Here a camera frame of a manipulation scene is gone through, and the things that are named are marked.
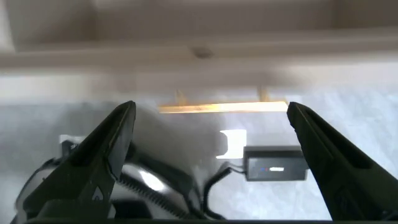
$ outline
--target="black cable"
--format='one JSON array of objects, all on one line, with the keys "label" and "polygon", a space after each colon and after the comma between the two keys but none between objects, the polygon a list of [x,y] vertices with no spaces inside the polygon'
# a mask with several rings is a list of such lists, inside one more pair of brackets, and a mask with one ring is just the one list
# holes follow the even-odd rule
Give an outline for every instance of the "black cable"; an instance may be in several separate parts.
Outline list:
[{"label": "black cable", "polygon": [[205,187],[204,187],[202,210],[204,211],[204,213],[206,215],[208,215],[209,217],[214,218],[216,220],[225,220],[225,217],[223,217],[222,215],[220,215],[218,213],[213,212],[208,206],[208,197],[209,197],[211,187],[213,185],[215,185],[217,182],[219,182],[220,180],[222,180],[224,177],[226,177],[227,175],[232,173],[232,171],[240,173],[240,174],[244,174],[244,171],[234,169],[234,168],[230,167],[230,165],[231,164],[229,162],[225,162],[221,166],[219,171],[205,184]]},{"label": "black cable", "polygon": [[159,207],[163,208],[164,210],[170,212],[172,215],[175,215],[181,219],[205,219],[206,217],[201,214],[200,212],[196,213],[187,213],[186,211],[182,210],[176,204],[171,202],[166,196],[158,193],[155,190],[152,190],[142,182],[130,177],[129,175],[122,172],[120,175],[120,179],[118,183],[122,186],[126,187],[129,190],[134,191],[141,197],[144,197],[151,202],[155,203]]}]

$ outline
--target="white label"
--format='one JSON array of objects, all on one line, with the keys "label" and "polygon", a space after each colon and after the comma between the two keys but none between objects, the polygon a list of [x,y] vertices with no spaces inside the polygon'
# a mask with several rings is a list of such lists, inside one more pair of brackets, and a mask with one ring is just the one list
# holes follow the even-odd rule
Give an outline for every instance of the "white label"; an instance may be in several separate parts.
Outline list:
[{"label": "white label", "polygon": [[284,167],[271,167],[269,171],[283,172],[285,170]]}]

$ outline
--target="black power adapter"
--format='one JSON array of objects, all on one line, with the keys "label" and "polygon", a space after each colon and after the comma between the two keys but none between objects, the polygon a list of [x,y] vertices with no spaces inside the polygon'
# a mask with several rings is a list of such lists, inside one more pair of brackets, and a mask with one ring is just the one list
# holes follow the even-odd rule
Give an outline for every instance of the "black power adapter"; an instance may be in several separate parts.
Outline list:
[{"label": "black power adapter", "polygon": [[305,180],[308,164],[300,146],[246,146],[247,181]]}]

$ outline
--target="white wall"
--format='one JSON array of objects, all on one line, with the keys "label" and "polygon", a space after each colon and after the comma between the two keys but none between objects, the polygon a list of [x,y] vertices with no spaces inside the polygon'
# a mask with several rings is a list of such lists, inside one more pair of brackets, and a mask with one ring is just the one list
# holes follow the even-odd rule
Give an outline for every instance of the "white wall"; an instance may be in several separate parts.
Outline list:
[{"label": "white wall", "polygon": [[332,0],[96,0],[98,38],[147,40],[329,29]]},{"label": "white wall", "polygon": [[396,0],[335,0],[336,28],[398,26]]},{"label": "white wall", "polygon": [[5,0],[17,46],[93,40],[90,0]]}]

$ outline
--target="power cord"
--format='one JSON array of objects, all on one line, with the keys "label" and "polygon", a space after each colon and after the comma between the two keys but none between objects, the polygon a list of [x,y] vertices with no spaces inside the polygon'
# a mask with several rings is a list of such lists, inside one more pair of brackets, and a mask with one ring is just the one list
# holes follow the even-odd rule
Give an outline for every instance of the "power cord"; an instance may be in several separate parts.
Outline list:
[{"label": "power cord", "polygon": [[241,167],[233,165],[229,162],[225,162],[223,165],[221,165],[218,172],[212,178],[210,178],[210,180],[205,184],[204,193],[203,193],[202,210],[210,218],[214,218],[215,220],[225,220],[224,216],[213,212],[208,206],[208,197],[209,197],[211,187],[213,185],[215,185],[217,182],[219,182],[220,180],[224,179],[227,175],[232,173],[232,171],[237,172],[239,174],[245,174],[245,171],[243,170],[243,168],[242,168],[242,170],[239,170],[239,168],[241,168]]}]

